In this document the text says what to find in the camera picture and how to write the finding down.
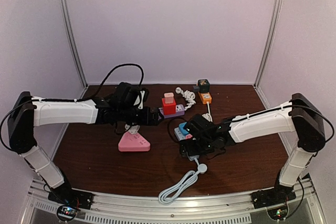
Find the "blue plug adapter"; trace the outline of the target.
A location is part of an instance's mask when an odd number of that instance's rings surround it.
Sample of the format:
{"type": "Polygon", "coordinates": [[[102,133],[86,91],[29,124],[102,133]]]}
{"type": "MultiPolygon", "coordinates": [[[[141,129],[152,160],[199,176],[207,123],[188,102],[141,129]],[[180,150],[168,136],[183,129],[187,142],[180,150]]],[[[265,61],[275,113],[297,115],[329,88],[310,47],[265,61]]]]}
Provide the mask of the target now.
{"type": "Polygon", "coordinates": [[[179,126],[178,128],[183,135],[188,135],[188,130],[184,128],[185,125],[186,125],[186,122],[181,123],[178,125],[179,126]]]}

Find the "light blue power strip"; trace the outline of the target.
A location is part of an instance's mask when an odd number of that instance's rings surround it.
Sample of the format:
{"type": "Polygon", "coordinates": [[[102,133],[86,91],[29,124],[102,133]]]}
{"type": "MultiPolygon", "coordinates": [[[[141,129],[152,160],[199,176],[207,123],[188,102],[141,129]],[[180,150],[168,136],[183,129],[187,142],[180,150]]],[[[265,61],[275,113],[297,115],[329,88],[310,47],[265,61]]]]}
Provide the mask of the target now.
{"type": "MultiPolygon", "coordinates": [[[[174,129],[174,134],[179,142],[186,139],[186,136],[182,134],[178,127],[174,129]]],[[[190,161],[195,161],[196,159],[199,159],[199,155],[189,156],[188,154],[183,154],[182,156],[187,157],[190,161]]]]}

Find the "white cube plug adapter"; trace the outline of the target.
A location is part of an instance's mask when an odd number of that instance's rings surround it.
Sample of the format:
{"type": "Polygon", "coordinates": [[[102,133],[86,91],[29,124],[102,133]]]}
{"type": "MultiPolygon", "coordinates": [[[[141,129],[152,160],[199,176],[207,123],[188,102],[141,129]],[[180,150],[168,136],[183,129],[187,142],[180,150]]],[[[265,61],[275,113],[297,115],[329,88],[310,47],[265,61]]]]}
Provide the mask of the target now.
{"type": "Polygon", "coordinates": [[[125,132],[130,133],[132,135],[137,134],[140,129],[139,125],[125,125],[125,132]]]}

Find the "pink plug adapter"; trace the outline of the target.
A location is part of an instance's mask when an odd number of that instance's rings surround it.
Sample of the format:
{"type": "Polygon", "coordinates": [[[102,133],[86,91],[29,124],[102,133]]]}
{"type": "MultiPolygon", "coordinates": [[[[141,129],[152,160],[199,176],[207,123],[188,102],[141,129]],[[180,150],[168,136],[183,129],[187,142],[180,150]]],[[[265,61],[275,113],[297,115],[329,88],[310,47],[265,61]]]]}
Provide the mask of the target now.
{"type": "Polygon", "coordinates": [[[188,139],[193,139],[194,137],[191,135],[191,134],[188,134],[185,136],[185,139],[188,140],[188,139]]]}

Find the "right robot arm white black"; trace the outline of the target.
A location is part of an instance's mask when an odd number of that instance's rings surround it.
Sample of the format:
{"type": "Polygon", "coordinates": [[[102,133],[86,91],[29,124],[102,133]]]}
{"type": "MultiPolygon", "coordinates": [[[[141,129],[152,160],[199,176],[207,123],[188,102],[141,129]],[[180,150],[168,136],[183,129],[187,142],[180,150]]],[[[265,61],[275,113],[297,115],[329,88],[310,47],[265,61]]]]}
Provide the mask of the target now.
{"type": "Polygon", "coordinates": [[[328,142],[324,132],[326,121],[301,93],[293,94],[291,100],[275,108],[226,118],[218,124],[196,114],[183,127],[192,137],[180,141],[180,153],[182,156],[205,155],[252,138],[295,132],[296,146],[279,171],[274,188],[268,192],[271,202],[279,204],[289,196],[311,159],[328,142]]]}

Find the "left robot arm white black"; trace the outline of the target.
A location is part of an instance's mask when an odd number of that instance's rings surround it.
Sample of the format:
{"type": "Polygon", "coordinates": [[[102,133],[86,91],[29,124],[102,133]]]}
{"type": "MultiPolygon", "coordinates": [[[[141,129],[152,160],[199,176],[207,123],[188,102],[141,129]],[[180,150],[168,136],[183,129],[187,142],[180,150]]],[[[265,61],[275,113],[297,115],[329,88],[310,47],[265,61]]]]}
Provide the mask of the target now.
{"type": "Polygon", "coordinates": [[[77,197],[66,175],[53,163],[34,137],[34,128],[49,124],[125,123],[157,126],[164,116],[158,108],[145,106],[149,91],[130,83],[120,83],[115,92],[102,98],[96,94],[84,99],[46,99],[24,91],[2,123],[7,123],[8,144],[4,147],[21,156],[45,181],[51,193],[64,205],[76,203],[77,197]]]}

